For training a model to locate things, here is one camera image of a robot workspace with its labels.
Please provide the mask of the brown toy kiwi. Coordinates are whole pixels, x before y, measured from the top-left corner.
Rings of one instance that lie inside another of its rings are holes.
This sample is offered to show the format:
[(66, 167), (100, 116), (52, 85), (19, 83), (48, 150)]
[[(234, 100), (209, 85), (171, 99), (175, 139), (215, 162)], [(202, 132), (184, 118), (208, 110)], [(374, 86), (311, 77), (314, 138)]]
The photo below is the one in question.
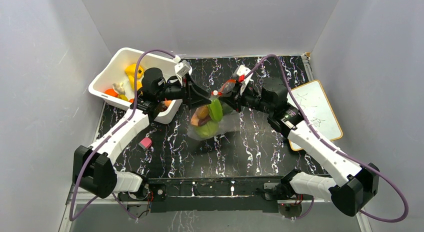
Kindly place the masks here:
[(204, 120), (209, 115), (209, 108), (207, 105), (201, 106), (196, 110), (197, 117), (200, 120)]

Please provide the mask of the green toy starfruit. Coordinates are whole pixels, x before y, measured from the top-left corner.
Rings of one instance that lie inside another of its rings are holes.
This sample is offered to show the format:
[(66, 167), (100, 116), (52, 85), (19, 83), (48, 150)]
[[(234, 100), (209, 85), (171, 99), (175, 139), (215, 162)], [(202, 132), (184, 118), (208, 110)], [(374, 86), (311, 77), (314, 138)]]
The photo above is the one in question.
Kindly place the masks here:
[(209, 116), (215, 122), (220, 122), (223, 118), (223, 109), (221, 102), (218, 98), (211, 100), (211, 103), (207, 105), (209, 109)]

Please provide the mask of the clear orange-zip bag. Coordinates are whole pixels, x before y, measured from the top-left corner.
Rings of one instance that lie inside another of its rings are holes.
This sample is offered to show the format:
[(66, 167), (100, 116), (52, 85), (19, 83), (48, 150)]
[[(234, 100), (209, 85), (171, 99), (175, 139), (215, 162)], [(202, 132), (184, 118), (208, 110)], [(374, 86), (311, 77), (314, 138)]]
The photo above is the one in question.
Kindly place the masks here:
[(236, 81), (227, 80), (220, 89), (211, 92), (210, 104), (194, 110), (188, 125), (188, 137), (203, 141), (218, 135), (230, 132), (239, 132), (240, 114), (228, 104), (219, 100), (219, 97), (230, 92)]

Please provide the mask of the green toy cabbage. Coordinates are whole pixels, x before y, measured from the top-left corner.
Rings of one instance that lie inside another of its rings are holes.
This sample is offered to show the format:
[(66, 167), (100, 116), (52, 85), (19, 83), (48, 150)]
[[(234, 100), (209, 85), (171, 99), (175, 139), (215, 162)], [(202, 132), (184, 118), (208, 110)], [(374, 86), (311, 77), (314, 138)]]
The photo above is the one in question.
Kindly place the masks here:
[(214, 137), (218, 133), (218, 130), (219, 123), (213, 120), (208, 121), (202, 126), (196, 126), (194, 128), (195, 134), (203, 140)]

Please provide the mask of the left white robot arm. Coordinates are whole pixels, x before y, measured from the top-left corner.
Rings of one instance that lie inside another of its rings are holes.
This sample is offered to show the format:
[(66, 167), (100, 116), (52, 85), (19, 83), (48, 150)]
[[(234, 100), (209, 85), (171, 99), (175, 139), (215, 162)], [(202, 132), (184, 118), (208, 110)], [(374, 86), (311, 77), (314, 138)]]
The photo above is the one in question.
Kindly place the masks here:
[(125, 115), (103, 137), (89, 146), (80, 145), (73, 156), (73, 183), (99, 198), (112, 193), (129, 192), (135, 199), (149, 195), (146, 177), (134, 172), (120, 172), (114, 164), (125, 147), (159, 115), (166, 100), (180, 100), (190, 109), (210, 104), (209, 93), (194, 83), (193, 69), (178, 64), (168, 80), (152, 67), (144, 72), (142, 87), (134, 93)]

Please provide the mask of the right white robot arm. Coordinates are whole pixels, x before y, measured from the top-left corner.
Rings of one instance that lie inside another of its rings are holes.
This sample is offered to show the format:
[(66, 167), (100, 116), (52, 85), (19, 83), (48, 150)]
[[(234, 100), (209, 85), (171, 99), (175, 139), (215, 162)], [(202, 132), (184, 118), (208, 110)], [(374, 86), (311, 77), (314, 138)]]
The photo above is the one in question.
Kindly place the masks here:
[(248, 87), (248, 79), (241, 76), (231, 93), (220, 99), (229, 99), (237, 111), (248, 107), (267, 113), (267, 121), (275, 131), (305, 150), (330, 174), (330, 177), (321, 177), (304, 172), (289, 173), (281, 180), (281, 191), (286, 198), (308, 194), (330, 200), (343, 214), (353, 217), (377, 194), (379, 168), (373, 163), (361, 165), (348, 158), (318, 133), (281, 79), (268, 77), (258, 93)]

